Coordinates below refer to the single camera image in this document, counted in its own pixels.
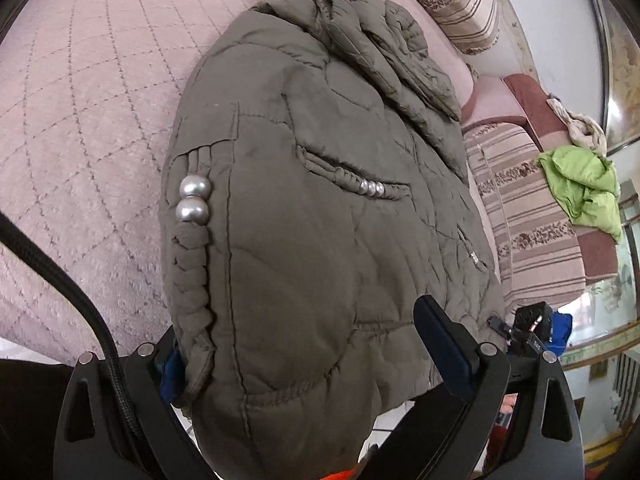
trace white cloth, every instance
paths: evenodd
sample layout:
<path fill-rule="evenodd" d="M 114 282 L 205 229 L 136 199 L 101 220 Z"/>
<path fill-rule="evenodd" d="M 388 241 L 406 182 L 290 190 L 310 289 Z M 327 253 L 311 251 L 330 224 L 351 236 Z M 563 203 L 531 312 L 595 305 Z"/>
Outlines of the white cloth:
<path fill-rule="evenodd" d="M 569 128 L 572 143 L 597 155 L 607 155 L 607 137 L 595 119 L 570 112 L 555 98 L 547 99 L 546 103 Z"/>

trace black metal bracket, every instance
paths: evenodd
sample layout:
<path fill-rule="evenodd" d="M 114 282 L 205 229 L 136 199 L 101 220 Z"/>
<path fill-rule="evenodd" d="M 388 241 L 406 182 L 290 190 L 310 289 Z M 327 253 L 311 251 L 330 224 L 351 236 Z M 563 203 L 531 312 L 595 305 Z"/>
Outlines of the black metal bracket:
<path fill-rule="evenodd" d="M 93 356 L 76 365 L 58 421 L 56 480 L 218 480 L 159 392 L 159 369 L 174 340 L 170 328 L 157 345 L 145 343 L 123 359 L 145 442 L 127 431 L 104 361 Z"/>
<path fill-rule="evenodd" d="M 518 400 L 501 455 L 485 478 L 584 478 L 578 417 L 553 354 L 506 356 L 491 343 L 478 345 L 431 296 L 418 298 L 414 320 L 443 384 L 416 399 L 358 480 L 469 478 L 506 393 L 518 393 Z"/>

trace lime green jacket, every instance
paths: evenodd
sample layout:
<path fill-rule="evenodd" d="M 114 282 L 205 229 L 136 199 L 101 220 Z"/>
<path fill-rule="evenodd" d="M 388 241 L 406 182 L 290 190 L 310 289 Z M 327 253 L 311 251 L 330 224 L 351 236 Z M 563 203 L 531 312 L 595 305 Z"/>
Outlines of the lime green jacket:
<path fill-rule="evenodd" d="M 613 162 L 577 146 L 542 153 L 538 163 L 551 194 L 574 225 L 597 227 L 622 240 L 620 183 Z"/>

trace red object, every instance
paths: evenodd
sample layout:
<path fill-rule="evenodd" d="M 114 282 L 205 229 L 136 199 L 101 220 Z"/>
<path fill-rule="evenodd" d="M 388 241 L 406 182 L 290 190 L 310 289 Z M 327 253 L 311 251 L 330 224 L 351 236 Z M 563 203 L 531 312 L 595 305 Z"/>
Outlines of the red object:
<path fill-rule="evenodd" d="M 504 444 L 504 439 L 507 437 L 507 428 L 502 426 L 494 426 L 489 435 L 489 444 L 486 447 L 486 461 L 485 467 L 492 468 L 495 461 L 498 459 L 498 454 Z"/>
<path fill-rule="evenodd" d="M 348 478 L 352 475 L 355 469 L 351 469 L 349 471 L 342 471 L 341 473 L 336 473 L 334 475 L 329 475 L 322 480 L 348 480 Z"/>

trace white wall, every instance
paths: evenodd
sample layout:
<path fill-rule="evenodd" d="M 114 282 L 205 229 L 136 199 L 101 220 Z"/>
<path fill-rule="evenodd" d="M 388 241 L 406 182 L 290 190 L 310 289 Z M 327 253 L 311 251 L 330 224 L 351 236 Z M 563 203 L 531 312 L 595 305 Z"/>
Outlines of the white wall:
<path fill-rule="evenodd" d="M 640 140 L 611 155 L 616 165 L 620 182 L 634 180 L 634 187 L 640 190 Z"/>
<path fill-rule="evenodd" d="M 565 372 L 566 382 L 569 385 L 572 399 L 581 399 L 587 396 L 589 387 L 589 367 L 575 368 Z"/>
<path fill-rule="evenodd" d="M 584 396 L 582 416 L 580 418 L 580 432 L 582 444 L 587 446 L 595 440 L 606 437 L 612 431 L 619 428 L 616 416 L 613 413 L 613 401 L 611 393 L 616 377 L 616 359 L 609 360 L 607 377 L 588 383 Z"/>
<path fill-rule="evenodd" d="M 547 92 L 602 119 L 602 64 L 590 0 L 510 0 Z"/>

